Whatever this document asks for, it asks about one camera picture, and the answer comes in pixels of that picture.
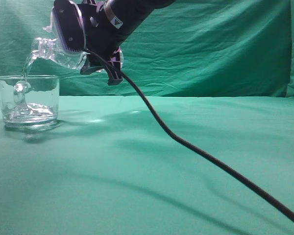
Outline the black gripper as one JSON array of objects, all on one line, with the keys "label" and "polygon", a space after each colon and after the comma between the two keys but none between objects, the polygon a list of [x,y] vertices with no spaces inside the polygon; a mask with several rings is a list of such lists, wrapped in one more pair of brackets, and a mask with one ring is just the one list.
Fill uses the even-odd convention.
[{"label": "black gripper", "polygon": [[[84,0],[79,8],[84,20],[86,48],[107,60],[113,68],[121,70],[123,52],[120,46],[127,39],[127,1]],[[103,69],[98,59],[87,57],[80,74],[90,75]],[[122,76],[114,69],[108,69],[107,73],[109,86],[123,82]]]}]

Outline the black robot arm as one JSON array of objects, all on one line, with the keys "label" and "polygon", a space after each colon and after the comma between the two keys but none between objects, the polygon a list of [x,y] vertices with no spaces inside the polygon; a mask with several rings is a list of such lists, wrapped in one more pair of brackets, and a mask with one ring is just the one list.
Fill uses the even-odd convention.
[{"label": "black robot arm", "polygon": [[84,0],[78,5],[85,26],[86,48],[121,69],[121,44],[155,10],[172,0]]}]

